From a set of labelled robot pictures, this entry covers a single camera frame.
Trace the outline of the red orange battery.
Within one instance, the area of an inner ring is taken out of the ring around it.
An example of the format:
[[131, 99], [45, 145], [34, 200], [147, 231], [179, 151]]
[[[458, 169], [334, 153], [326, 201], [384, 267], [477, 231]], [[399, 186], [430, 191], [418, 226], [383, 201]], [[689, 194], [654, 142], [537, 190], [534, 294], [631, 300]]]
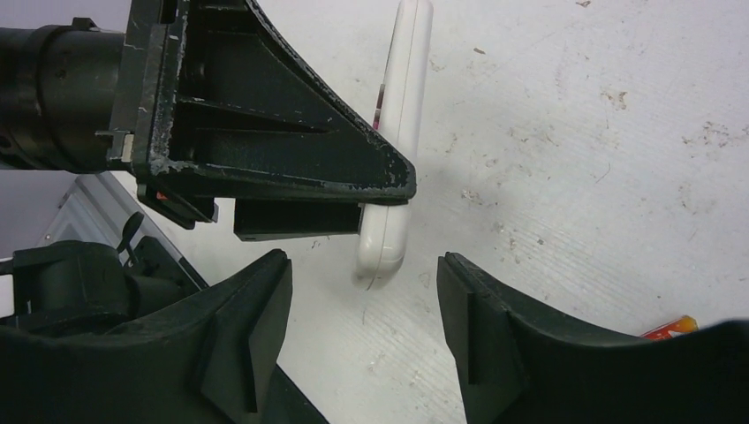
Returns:
[[698, 329], [699, 325], [693, 317], [682, 315], [674, 321], [667, 322], [657, 328], [645, 332], [641, 337], [653, 341], [662, 341], [689, 334]]

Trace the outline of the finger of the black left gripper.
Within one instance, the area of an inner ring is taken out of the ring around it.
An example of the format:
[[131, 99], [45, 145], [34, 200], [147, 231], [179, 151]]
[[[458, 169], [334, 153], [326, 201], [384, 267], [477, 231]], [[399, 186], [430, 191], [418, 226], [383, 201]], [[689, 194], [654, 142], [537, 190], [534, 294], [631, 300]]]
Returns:
[[[220, 208], [214, 198], [180, 196], [152, 185], [137, 185], [138, 200], [186, 230], [215, 223]], [[242, 241], [270, 241], [354, 234], [362, 207], [357, 203], [236, 200], [233, 233]]]

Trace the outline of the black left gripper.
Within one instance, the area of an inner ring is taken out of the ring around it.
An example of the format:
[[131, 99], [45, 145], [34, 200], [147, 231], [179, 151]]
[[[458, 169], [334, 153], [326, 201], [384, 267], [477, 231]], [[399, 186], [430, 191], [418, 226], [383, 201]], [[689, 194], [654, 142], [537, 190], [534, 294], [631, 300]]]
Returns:
[[133, 1], [108, 165], [193, 195], [403, 204], [415, 169], [255, 1]]

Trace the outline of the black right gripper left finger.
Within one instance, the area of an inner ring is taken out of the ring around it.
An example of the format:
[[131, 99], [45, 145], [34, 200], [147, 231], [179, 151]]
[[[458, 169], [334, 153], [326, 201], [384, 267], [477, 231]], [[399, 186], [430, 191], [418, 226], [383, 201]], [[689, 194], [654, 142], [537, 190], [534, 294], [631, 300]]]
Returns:
[[1, 328], [4, 423], [322, 423], [278, 366], [292, 265], [279, 249], [129, 322]]

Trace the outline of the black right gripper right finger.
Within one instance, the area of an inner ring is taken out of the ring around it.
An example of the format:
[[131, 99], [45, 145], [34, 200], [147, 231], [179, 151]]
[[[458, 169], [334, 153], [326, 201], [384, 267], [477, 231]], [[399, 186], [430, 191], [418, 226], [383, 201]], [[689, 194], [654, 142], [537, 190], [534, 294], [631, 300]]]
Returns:
[[662, 341], [565, 314], [463, 255], [438, 260], [443, 332], [470, 423], [745, 423], [748, 323]]

